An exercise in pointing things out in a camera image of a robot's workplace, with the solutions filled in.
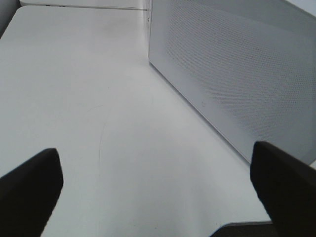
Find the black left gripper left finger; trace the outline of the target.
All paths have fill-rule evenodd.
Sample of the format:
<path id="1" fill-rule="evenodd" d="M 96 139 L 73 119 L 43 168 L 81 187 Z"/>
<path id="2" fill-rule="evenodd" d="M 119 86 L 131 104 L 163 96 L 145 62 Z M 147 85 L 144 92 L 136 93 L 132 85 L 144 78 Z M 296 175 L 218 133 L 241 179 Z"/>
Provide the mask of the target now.
<path id="1" fill-rule="evenodd" d="M 0 235 L 41 236 L 63 187 L 56 148 L 45 149 L 0 179 Z"/>

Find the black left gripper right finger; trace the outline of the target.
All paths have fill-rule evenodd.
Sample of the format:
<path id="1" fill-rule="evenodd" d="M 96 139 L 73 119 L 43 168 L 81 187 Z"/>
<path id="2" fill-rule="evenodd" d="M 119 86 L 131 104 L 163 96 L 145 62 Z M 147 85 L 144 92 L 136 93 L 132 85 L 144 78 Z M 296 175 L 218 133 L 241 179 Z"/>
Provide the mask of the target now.
<path id="1" fill-rule="evenodd" d="M 250 179 L 281 237 L 316 235 L 316 171 L 278 147 L 257 141 Z"/>

